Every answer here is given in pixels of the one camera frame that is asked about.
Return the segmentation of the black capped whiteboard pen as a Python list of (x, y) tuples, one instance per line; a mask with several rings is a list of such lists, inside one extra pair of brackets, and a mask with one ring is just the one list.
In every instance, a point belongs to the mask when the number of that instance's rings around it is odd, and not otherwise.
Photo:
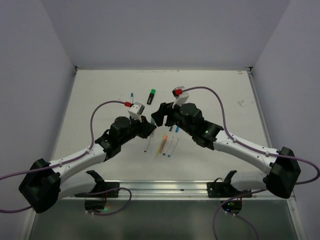
[(145, 153), (148, 151), (149, 146), (150, 146), (150, 143), (151, 143), (151, 137), (149, 137), (149, 138), (147, 139), (147, 143), (146, 143), (146, 146), (145, 146), (145, 148), (144, 148), (144, 152), (145, 152)]

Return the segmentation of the pale green translucent highlighter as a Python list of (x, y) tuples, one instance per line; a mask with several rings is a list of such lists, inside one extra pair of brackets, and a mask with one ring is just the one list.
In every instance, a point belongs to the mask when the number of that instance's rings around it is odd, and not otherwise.
[(157, 125), (156, 125), (156, 122), (153, 118), (150, 119), (150, 123), (154, 126), (154, 128), (153, 128), (152, 132), (150, 133), (149, 137), (153, 138), (155, 135), (155, 130), (157, 128)]

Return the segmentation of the dark green capped marker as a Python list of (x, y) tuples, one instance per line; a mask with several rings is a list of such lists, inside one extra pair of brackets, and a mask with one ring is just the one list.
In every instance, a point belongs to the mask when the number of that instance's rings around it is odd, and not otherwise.
[(164, 149), (164, 151), (163, 151), (163, 153), (162, 153), (163, 156), (166, 156), (166, 155), (169, 153), (169, 150), (171, 149), (171, 147), (172, 147), (172, 145), (173, 145), (173, 143), (174, 143), (174, 139), (175, 139), (175, 138), (172, 137), (172, 138), (169, 140), (167, 146), (165, 147), (165, 149)]

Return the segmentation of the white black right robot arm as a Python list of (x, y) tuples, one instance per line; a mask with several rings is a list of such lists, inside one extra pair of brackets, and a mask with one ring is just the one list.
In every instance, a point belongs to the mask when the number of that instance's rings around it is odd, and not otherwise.
[(194, 103), (178, 106), (164, 102), (151, 117), (158, 127), (176, 125), (190, 135), (197, 145), (232, 155), (257, 168), (246, 172), (231, 170), (223, 182), (209, 182), (207, 187), (213, 191), (209, 195), (211, 198), (243, 194), (251, 197), (253, 190), (268, 190), (283, 199), (291, 196), (301, 173), (291, 149), (283, 147), (277, 151), (249, 141), (242, 146), (240, 139), (228, 136), (222, 126), (205, 120), (202, 111)]

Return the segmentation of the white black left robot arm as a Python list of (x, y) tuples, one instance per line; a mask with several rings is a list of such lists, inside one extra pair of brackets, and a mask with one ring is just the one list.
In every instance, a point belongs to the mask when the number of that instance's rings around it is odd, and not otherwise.
[(36, 213), (47, 211), (57, 200), (77, 194), (103, 197), (111, 187), (89, 168), (116, 156), (122, 145), (135, 137), (148, 138), (155, 129), (156, 125), (148, 122), (144, 116), (141, 120), (117, 117), (84, 153), (75, 153), (66, 159), (51, 162), (42, 158), (35, 161), (18, 190)]

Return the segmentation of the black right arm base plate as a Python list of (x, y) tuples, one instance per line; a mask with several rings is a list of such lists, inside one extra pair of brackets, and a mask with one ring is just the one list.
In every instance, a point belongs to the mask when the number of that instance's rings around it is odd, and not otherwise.
[[(238, 195), (243, 195), (244, 198), (251, 198), (252, 192), (250, 190), (238, 191), (228, 183), (213, 181), (206, 183), (207, 195), (209, 198), (232, 198)], [(242, 197), (237, 197), (230, 202), (224, 203), (222, 208), (224, 211), (231, 214), (239, 214), (243, 207)]]

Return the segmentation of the orange brown highlighter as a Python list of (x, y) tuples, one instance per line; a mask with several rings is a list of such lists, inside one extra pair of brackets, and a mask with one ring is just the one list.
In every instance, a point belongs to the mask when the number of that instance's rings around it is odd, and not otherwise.
[(166, 142), (168, 140), (168, 135), (166, 135), (162, 141), (162, 144), (161, 144), (161, 147), (160, 147), (160, 152), (162, 153), (164, 148), (165, 148), (165, 145), (166, 145)]

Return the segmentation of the blue capped white marker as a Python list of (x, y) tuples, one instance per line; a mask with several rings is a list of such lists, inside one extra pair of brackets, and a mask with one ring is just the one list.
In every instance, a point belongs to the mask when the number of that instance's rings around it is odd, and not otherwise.
[(173, 143), (172, 143), (172, 146), (169, 148), (169, 151), (167, 152), (167, 157), (170, 158), (172, 153), (174, 152), (177, 144), (179, 142), (179, 138), (177, 138)]

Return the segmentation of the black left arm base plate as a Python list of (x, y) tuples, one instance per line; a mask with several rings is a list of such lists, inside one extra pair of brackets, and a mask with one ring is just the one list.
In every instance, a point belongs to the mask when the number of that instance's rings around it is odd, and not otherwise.
[(98, 183), (97, 186), (93, 188), (90, 193), (100, 193), (102, 194), (88, 194), (88, 193), (78, 193), (74, 197), (85, 198), (84, 207), (87, 211), (92, 211), (94, 213), (101, 213), (102, 210), (107, 210), (107, 200), (112, 198), (117, 198), (119, 196), (119, 182), (104, 182)]

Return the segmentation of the yellow slim highlighter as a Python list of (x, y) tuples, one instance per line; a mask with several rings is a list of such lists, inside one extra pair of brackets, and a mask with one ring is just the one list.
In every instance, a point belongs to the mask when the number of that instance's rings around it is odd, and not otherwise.
[(155, 157), (156, 157), (156, 158), (157, 158), (158, 155), (160, 154), (160, 151), (161, 151), (161, 149), (162, 149), (163, 142), (164, 142), (164, 140), (166, 139), (166, 135), (167, 135), (167, 133), (165, 132), (165, 133), (163, 134), (162, 138), (161, 138), (160, 145), (159, 145), (159, 147), (158, 147), (157, 150), (156, 150), (156, 154), (155, 154)]

